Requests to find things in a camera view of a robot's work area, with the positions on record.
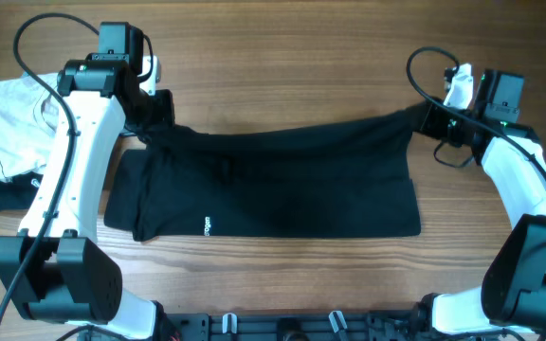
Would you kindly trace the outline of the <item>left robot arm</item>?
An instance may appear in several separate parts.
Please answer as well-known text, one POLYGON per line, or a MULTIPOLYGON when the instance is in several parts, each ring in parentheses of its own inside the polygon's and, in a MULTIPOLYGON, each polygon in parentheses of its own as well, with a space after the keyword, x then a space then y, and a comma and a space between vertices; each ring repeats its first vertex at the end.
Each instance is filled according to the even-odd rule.
POLYGON ((14 236, 0 236, 0 330, 8 306, 27 320, 69 324, 118 340, 178 340, 156 301, 123 287, 98 246, 100 192, 128 118, 155 98, 160 65, 136 76, 125 62, 71 61, 53 97, 62 116, 43 181, 14 236))

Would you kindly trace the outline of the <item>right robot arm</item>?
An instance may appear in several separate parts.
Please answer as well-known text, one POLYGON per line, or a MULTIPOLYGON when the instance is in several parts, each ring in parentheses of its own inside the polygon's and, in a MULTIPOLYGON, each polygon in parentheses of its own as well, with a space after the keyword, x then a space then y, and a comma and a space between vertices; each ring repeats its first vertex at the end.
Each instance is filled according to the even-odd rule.
POLYGON ((461 337, 501 332, 546 337, 546 165, 536 133, 432 102, 409 109, 409 122, 419 134, 471 148, 512 226, 480 287, 432 299, 432 329, 461 337))

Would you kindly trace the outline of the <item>white folded t-shirt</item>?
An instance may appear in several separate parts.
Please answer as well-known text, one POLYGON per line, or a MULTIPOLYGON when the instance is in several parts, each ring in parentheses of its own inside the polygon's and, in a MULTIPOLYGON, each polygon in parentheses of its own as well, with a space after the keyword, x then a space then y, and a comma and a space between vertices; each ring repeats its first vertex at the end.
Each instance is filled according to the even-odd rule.
POLYGON ((44 172, 60 112, 58 102, 33 78, 0 81, 0 182, 44 172))

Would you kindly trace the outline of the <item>black folded printed t-shirt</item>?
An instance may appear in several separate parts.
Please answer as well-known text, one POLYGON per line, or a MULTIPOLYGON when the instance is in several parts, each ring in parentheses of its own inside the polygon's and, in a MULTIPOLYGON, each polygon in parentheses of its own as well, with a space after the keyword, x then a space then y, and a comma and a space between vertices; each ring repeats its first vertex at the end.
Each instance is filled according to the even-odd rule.
POLYGON ((42 179, 41 174, 30 172, 0 182, 0 211, 30 208, 42 179))

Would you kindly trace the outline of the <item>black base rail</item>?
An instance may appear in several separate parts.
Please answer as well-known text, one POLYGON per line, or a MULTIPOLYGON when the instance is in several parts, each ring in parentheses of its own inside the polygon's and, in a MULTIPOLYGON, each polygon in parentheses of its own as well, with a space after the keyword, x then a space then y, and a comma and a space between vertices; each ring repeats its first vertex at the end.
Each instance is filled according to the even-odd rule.
POLYGON ((169 314, 154 340, 444 340, 423 307, 367 314, 239 315, 169 314))

